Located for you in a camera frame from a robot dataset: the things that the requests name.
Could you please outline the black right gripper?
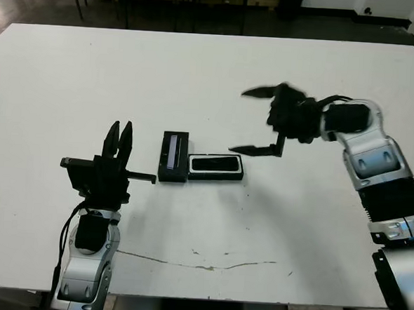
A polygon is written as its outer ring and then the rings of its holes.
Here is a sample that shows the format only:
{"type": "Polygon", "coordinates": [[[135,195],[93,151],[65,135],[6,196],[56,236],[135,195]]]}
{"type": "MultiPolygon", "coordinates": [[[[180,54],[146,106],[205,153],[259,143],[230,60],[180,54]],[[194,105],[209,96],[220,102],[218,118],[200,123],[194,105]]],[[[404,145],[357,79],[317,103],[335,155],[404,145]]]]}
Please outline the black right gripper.
{"type": "Polygon", "coordinates": [[[287,83],[277,86],[257,86],[241,93],[243,97],[272,99],[267,124],[278,132],[275,144],[267,147],[244,145],[229,150],[246,156],[281,157],[286,138],[310,144],[320,137],[322,106],[312,97],[287,83]]]}

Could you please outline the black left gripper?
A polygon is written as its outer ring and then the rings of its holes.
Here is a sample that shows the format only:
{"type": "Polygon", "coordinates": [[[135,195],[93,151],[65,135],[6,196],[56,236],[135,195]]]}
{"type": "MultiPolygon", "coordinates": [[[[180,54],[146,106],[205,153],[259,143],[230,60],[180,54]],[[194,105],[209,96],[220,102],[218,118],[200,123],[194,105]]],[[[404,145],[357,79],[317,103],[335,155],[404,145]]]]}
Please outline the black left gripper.
{"type": "Polygon", "coordinates": [[[60,166],[67,170],[72,188],[84,198],[83,207],[118,211],[129,202],[130,180],[156,182],[154,174],[126,170],[133,147],[133,127],[128,121],[119,137],[119,121],[112,124],[102,146],[102,156],[93,160],[63,158],[60,166]]]}

